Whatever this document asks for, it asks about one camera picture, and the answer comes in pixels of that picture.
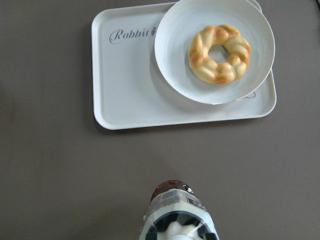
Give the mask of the tea bottle white cap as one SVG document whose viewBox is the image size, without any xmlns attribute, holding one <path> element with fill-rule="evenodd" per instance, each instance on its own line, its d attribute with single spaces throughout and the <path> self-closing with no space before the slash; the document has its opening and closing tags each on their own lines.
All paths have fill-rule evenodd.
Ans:
<svg viewBox="0 0 320 240">
<path fill-rule="evenodd" d="M 218 240 L 211 215 L 192 189 L 167 180 L 153 191 L 140 240 Z"/>
</svg>

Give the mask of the white rabbit tray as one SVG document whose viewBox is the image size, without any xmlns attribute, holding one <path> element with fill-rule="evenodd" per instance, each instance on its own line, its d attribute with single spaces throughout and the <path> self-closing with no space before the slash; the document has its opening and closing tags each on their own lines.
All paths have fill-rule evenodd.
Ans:
<svg viewBox="0 0 320 240">
<path fill-rule="evenodd" d="M 272 68 L 249 95 L 208 104 L 176 91 L 155 56 L 158 26 L 175 4 L 107 9 L 91 25 L 93 111 L 109 130 L 259 118 L 275 107 Z"/>
</svg>

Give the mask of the white plate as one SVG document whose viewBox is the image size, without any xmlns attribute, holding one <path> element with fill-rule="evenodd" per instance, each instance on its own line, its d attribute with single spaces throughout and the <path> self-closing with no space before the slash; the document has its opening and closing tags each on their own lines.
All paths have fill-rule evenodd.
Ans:
<svg viewBox="0 0 320 240">
<path fill-rule="evenodd" d="M 250 65 L 242 78 L 223 85 L 206 83 L 190 68 L 192 38 L 210 24 L 232 25 L 250 43 Z M 275 58 L 275 40 L 265 16 L 248 0 L 180 0 L 162 18 L 154 52 L 160 72 L 177 92 L 218 105 L 246 97 L 265 81 Z"/>
</svg>

